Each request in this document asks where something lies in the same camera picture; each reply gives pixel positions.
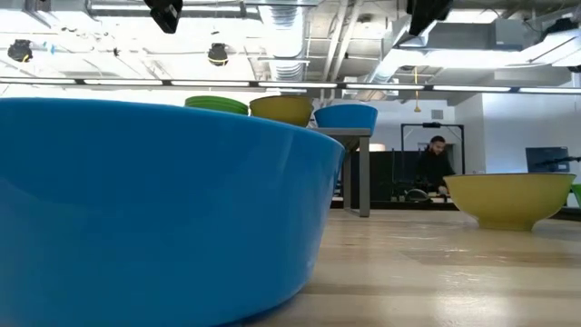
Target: ceiling vent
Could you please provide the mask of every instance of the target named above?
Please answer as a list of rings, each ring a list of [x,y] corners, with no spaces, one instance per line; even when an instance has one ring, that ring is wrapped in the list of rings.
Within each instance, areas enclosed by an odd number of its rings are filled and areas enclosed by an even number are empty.
[[[432,110],[432,120],[443,120],[444,119],[444,111],[441,109],[434,109]]]

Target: table surface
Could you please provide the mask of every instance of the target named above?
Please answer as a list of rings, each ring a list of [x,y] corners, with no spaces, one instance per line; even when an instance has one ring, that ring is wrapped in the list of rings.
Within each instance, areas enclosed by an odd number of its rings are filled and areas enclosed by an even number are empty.
[[[458,212],[332,210],[310,283],[247,326],[579,326],[581,223],[479,230]]]

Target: plastic bowl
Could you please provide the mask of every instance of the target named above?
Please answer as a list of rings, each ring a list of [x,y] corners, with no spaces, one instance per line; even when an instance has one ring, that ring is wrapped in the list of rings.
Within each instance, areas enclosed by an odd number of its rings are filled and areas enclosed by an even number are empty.
[[[196,104],[186,104],[185,106],[197,109],[209,109],[215,111],[221,111],[225,113],[233,114],[245,114],[248,115],[248,109],[241,109],[240,107],[234,107],[227,104],[213,103],[213,102],[199,102]]]
[[[575,195],[575,198],[577,199],[577,204],[579,204],[579,207],[581,207],[581,184],[572,185],[571,191],[573,191],[573,194]]]
[[[185,100],[185,106],[248,115],[248,105],[221,96],[193,96]]]
[[[444,177],[457,208],[481,228],[530,231],[566,202],[568,173],[501,173]]]
[[[364,104],[338,104],[315,111],[315,119],[321,128],[369,128],[373,134],[378,110]]]
[[[194,103],[198,103],[198,102],[202,102],[202,103],[214,102],[214,103],[220,103],[220,104],[227,104],[229,106],[234,106],[234,107],[238,107],[240,109],[248,110],[248,105],[243,104],[240,101],[236,101],[234,99],[223,97],[223,96],[197,95],[197,96],[192,96],[192,97],[185,99],[185,103],[187,103],[187,104],[188,103],[194,104]]]
[[[253,116],[305,127],[312,113],[310,98],[297,95],[274,95],[251,101]]]
[[[37,98],[0,99],[0,127],[3,322],[212,326],[310,277],[343,155],[325,135]]]

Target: monitor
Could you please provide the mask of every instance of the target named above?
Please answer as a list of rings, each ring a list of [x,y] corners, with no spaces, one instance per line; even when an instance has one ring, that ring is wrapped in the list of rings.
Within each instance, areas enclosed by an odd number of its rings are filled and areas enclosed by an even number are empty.
[[[529,173],[569,173],[569,162],[551,163],[569,156],[566,146],[527,148],[526,151]]]

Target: person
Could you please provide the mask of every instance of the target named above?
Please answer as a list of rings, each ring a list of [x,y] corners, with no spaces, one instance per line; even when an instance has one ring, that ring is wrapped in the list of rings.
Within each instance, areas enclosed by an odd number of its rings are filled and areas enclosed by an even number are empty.
[[[416,176],[418,180],[428,183],[428,192],[438,191],[447,194],[448,188],[444,176],[455,174],[446,156],[446,140],[442,136],[434,136],[429,141],[426,151],[418,159]]]

